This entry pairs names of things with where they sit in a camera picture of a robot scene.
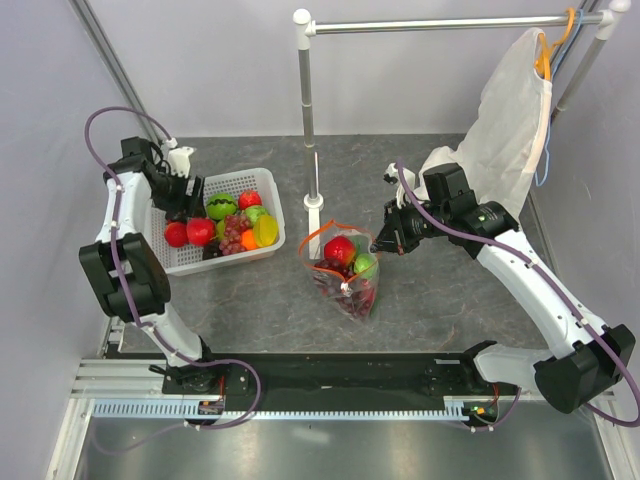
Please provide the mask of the yellow star fruit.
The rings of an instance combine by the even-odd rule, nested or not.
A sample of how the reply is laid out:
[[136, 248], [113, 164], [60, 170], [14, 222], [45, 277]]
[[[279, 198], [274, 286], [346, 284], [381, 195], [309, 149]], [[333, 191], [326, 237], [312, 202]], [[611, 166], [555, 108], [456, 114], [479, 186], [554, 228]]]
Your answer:
[[256, 245], [260, 248], [273, 245], [279, 235], [277, 220], [271, 215], [264, 214], [258, 217], [253, 226], [253, 236]]

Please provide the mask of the orange hanger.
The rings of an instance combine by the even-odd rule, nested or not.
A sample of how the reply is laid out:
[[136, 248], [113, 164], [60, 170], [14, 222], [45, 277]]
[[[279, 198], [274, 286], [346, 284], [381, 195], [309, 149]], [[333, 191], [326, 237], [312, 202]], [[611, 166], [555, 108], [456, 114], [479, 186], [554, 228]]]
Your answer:
[[552, 44], [549, 44], [547, 42], [545, 33], [540, 33], [538, 35], [540, 51], [534, 62], [534, 69], [538, 74], [538, 76], [546, 81], [551, 81], [553, 76], [552, 68], [551, 68], [552, 54], [556, 53], [559, 50], [559, 48], [567, 42], [570, 34], [574, 29], [574, 25], [576, 24], [576, 17], [578, 14], [578, 10], [576, 10], [573, 7], [570, 7], [566, 10], [566, 13], [567, 13], [567, 24], [565, 27], [565, 31], [558, 40], [556, 40]]

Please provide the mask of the red tomato toy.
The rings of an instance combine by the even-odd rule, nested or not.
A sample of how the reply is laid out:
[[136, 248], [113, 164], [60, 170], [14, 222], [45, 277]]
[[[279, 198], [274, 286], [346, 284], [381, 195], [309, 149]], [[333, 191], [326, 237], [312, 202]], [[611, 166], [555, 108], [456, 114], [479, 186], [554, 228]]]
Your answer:
[[186, 225], [186, 234], [190, 244], [204, 247], [216, 235], [215, 222], [209, 218], [191, 218]]

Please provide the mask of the silver clothes rack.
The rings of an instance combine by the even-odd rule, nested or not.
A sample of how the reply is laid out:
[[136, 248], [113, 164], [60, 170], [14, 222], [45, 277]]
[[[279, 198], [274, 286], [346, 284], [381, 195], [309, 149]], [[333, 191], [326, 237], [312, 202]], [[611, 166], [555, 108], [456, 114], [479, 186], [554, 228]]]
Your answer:
[[[545, 143], [548, 122], [559, 115], [568, 105], [572, 95], [582, 84], [584, 77], [591, 68], [595, 59], [610, 39], [624, 14], [631, 8], [629, 1], [611, 1], [607, 8], [599, 10], [597, 1], [584, 1], [578, 9], [583, 9], [585, 16], [582, 27], [595, 25], [597, 32], [587, 53], [574, 72], [569, 85], [562, 94], [558, 104], [551, 104], [551, 93], [547, 91], [542, 97], [540, 106], [540, 127], [533, 137], [531, 155], [525, 168], [525, 173], [534, 179], [535, 170]], [[365, 33], [395, 33], [414, 31], [444, 31], [444, 30], [472, 30], [472, 29], [499, 29], [499, 28], [524, 28], [531, 27], [536, 30], [536, 36], [532, 42], [536, 46], [536, 54], [540, 51], [538, 35], [546, 34], [549, 44], [554, 43], [564, 33], [567, 24], [567, 13], [557, 15], [517, 16], [517, 17], [478, 17], [478, 18], [450, 18], [450, 19], [420, 19], [420, 20], [375, 20], [354, 22], [329, 22], [318, 23], [312, 14], [299, 8], [293, 13], [295, 36], [298, 47], [298, 60], [300, 72], [301, 107], [303, 138], [306, 149], [306, 158], [310, 165], [309, 193], [304, 197], [304, 206], [308, 212], [309, 227], [311, 229], [320, 225], [320, 212], [324, 208], [324, 198], [319, 187], [319, 160], [315, 144], [314, 113], [312, 104], [311, 83], [311, 39], [320, 35], [339, 34], [365, 34]]]

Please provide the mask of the green apple toy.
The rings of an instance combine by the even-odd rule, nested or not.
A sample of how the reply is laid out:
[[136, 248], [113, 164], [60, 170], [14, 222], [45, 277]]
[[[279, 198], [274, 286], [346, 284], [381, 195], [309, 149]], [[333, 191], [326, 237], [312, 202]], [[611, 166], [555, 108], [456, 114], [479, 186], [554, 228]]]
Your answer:
[[268, 215], [269, 211], [262, 205], [253, 205], [244, 210], [244, 214], [250, 221], [251, 225], [254, 225], [258, 219], [263, 215]]

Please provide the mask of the orange fruit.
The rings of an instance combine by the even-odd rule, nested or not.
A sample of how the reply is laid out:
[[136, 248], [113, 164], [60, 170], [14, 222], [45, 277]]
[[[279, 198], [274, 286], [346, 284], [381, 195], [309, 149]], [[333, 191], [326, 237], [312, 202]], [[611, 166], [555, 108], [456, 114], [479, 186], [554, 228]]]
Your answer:
[[251, 251], [258, 248], [252, 229], [245, 230], [241, 235], [241, 245], [245, 250]]

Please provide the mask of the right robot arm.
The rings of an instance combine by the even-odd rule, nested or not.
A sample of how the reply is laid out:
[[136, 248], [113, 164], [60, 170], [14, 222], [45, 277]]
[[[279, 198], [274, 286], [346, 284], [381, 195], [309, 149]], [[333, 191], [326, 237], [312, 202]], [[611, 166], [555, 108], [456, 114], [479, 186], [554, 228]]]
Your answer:
[[624, 325], [609, 326], [586, 308], [534, 251], [518, 221], [499, 203], [480, 203], [456, 163], [426, 170], [425, 198], [411, 185], [412, 172], [400, 162], [384, 179], [398, 187], [384, 206], [384, 225], [372, 249], [405, 255], [424, 239], [445, 237], [463, 248], [509, 291], [546, 342], [543, 349], [521, 349], [486, 341], [471, 348], [471, 360], [458, 368], [467, 392], [506, 383], [538, 392], [556, 410], [571, 413], [625, 381], [639, 386], [627, 365], [636, 345]]

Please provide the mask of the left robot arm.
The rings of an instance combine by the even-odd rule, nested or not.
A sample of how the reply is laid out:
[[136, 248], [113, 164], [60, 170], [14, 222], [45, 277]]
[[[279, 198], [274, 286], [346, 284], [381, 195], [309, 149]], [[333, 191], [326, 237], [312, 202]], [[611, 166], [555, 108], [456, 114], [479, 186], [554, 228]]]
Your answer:
[[166, 358], [155, 373], [164, 378], [166, 394], [209, 394], [219, 382], [219, 369], [208, 361], [211, 351], [190, 330], [171, 304], [166, 271], [146, 239], [151, 211], [169, 220], [205, 214], [204, 181], [190, 178], [190, 147], [162, 154], [144, 138], [121, 142], [122, 157], [104, 173], [109, 198], [96, 240], [79, 250], [79, 260], [103, 312], [135, 325]]

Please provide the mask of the white shirt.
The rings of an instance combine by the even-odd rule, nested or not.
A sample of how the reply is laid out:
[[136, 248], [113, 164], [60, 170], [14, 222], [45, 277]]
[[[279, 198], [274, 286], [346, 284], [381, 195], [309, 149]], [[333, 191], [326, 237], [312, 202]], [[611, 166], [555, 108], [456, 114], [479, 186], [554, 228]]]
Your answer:
[[480, 203], [495, 201], [519, 218], [542, 155], [549, 126], [552, 82], [534, 67], [543, 31], [525, 31], [486, 83], [478, 118], [458, 147], [434, 149], [419, 173], [446, 163], [465, 172]]

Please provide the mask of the blue hanger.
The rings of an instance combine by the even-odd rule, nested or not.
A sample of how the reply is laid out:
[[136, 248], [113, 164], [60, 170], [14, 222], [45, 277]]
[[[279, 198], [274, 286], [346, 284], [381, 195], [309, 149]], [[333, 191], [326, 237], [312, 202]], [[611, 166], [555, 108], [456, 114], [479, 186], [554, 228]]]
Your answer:
[[[551, 80], [555, 79], [557, 72], [560, 68], [561, 62], [564, 60], [565, 56], [567, 55], [567, 52], [569, 51], [570, 47], [573, 45], [580, 31], [580, 28], [582, 27], [584, 16], [585, 16], [585, 12], [583, 9], [578, 9], [574, 11], [574, 15], [573, 15], [574, 22], [572, 23], [571, 29], [568, 31], [566, 38], [553, 48], [553, 54], [555, 55], [555, 57], [550, 62]], [[550, 139], [551, 139], [551, 122], [548, 122], [548, 128], [547, 128], [545, 143], [543, 147], [544, 168], [543, 168], [542, 174], [539, 174], [538, 171], [536, 171], [534, 174], [534, 183], [536, 187], [542, 187], [546, 183], [549, 177], [549, 171], [550, 171], [550, 165], [551, 165], [551, 156], [549, 151]]]

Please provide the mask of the clear zip top bag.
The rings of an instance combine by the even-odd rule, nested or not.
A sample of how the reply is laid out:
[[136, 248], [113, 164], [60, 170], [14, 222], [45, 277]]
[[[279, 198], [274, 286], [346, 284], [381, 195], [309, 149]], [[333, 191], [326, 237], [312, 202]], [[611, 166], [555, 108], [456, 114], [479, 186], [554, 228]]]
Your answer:
[[352, 321], [364, 323], [377, 306], [379, 258], [366, 229], [331, 220], [309, 234], [298, 256], [322, 298]]

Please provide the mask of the purple grape bunch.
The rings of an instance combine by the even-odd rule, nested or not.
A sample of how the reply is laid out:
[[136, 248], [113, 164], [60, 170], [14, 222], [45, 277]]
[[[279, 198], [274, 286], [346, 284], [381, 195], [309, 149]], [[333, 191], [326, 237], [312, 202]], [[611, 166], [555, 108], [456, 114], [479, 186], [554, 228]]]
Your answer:
[[219, 248], [224, 256], [243, 253], [247, 248], [242, 243], [242, 235], [249, 230], [251, 222], [245, 214], [227, 215], [217, 226]]
[[374, 255], [356, 256], [349, 266], [321, 259], [312, 268], [312, 280], [323, 297], [355, 321], [367, 320], [376, 302], [379, 263]]

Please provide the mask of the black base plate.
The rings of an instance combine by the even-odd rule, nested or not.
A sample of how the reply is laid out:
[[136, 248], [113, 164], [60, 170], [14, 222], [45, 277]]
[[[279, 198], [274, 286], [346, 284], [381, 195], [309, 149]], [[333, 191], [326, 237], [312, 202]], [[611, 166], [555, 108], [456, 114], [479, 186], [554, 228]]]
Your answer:
[[493, 400], [515, 394], [493, 385], [465, 353], [240, 354], [232, 365], [209, 369], [153, 366], [165, 394], [221, 394], [232, 409], [436, 408], [445, 398]]

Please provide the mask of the green watermelon toy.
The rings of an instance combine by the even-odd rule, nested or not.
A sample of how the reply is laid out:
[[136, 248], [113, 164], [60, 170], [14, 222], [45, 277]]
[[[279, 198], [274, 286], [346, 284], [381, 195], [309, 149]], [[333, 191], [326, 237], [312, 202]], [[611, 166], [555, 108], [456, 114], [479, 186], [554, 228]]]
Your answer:
[[211, 220], [221, 221], [229, 215], [234, 215], [238, 210], [238, 204], [230, 194], [217, 193], [208, 198], [205, 210]]

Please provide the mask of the red yellow apple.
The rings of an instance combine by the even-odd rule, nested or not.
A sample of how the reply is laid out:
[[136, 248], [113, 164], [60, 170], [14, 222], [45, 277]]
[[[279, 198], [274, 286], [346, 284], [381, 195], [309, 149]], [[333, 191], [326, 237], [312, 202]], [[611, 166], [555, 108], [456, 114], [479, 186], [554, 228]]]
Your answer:
[[349, 266], [357, 256], [357, 247], [349, 237], [338, 235], [324, 246], [324, 258], [336, 261], [341, 266]]

